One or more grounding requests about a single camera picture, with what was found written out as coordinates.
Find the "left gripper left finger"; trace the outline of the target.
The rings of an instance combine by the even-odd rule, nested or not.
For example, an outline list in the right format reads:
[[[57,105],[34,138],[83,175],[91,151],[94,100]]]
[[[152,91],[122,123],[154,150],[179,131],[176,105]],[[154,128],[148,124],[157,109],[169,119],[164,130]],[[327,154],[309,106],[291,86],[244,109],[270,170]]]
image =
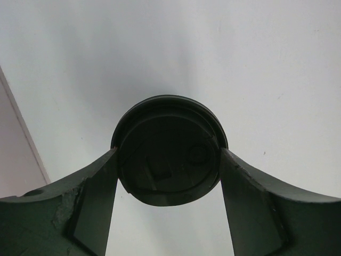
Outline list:
[[[56,182],[1,198],[1,255],[105,255],[117,150]]]

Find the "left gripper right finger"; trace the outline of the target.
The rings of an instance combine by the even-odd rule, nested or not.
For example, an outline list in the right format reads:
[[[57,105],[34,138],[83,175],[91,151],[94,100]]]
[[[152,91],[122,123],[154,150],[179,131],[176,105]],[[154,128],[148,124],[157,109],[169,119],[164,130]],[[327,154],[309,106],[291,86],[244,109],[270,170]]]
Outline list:
[[[340,199],[283,182],[221,151],[235,255],[340,255]]]

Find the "black cup lid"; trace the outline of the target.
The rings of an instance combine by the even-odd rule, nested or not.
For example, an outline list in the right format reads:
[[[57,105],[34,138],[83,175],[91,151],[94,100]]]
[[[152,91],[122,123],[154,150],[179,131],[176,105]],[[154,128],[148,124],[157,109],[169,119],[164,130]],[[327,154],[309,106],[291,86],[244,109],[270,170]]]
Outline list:
[[[219,182],[221,149],[228,147],[218,118],[203,104],[158,95],[134,105],[111,139],[118,177],[138,201],[178,206],[208,194]]]

